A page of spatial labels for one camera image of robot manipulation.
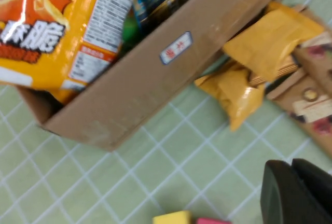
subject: blue and white label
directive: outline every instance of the blue and white label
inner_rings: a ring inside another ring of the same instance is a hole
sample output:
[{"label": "blue and white label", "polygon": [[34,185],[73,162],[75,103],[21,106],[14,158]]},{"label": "blue and white label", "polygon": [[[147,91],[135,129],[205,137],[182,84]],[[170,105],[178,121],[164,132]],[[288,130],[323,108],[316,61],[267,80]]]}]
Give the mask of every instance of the blue and white label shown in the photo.
[{"label": "blue and white label", "polygon": [[181,55],[186,49],[188,49],[192,45],[192,43],[193,41],[191,33],[186,32],[161,52],[161,61],[165,65],[169,64],[179,55]]}]

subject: black plastic item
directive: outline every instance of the black plastic item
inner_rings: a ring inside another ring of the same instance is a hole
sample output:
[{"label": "black plastic item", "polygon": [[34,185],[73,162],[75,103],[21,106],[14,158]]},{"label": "black plastic item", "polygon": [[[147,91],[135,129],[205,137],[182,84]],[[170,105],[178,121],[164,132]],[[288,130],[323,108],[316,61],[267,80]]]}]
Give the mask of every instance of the black plastic item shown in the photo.
[{"label": "black plastic item", "polygon": [[331,180],[306,160],[296,159],[292,166],[268,161],[260,199],[264,224],[332,224]]}]

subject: yellow snack package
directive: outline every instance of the yellow snack package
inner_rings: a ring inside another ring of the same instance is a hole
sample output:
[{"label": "yellow snack package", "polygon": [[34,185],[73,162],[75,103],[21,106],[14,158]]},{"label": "yellow snack package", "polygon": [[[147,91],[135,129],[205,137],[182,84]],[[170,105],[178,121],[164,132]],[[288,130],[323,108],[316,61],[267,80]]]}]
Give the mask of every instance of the yellow snack package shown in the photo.
[{"label": "yellow snack package", "polygon": [[268,82],[295,47],[318,36],[324,28],[282,4],[272,2],[257,23],[228,41],[223,50]]},{"label": "yellow snack package", "polygon": [[131,6],[0,0],[0,82],[50,91],[66,103],[114,62]]},{"label": "yellow snack package", "polygon": [[197,87],[219,101],[230,118],[232,131],[261,106],[264,98],[265,86],[251,87],[249,74],[247,68],[231,60],[219,71],[195,81]]}]

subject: floor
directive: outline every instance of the floor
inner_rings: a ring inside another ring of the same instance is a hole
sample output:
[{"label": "floor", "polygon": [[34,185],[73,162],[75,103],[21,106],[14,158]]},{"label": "floor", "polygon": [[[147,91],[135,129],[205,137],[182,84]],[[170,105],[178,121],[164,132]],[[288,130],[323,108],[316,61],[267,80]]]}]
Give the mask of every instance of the floor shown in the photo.
[{"label": "floor", "polygon": [[[332,24],[332,0],[306,3]],[[0,223],[151,223],[189,209],[194,217],[262,223],[264,163],[332,161],[272,103],[239,131],[203,92],[188,87],[117,152],[51,135],[34,124],[12,87],[0,87]]]}]

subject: cardboard box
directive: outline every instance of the cardboard box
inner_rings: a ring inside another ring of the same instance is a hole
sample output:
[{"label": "cardboard box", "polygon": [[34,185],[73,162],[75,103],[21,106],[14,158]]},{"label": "cardboard box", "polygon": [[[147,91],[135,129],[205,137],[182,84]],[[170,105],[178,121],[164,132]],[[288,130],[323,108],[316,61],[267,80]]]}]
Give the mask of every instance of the cardboard box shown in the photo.
[{"label": "cardboard box", "polygon": [[[221,46],[270,1],[189,0],[56,114],[42,95],[19,91],[46,130],[113,150],[219,58]],[[186,49],[168,59],[177,40]]]}]

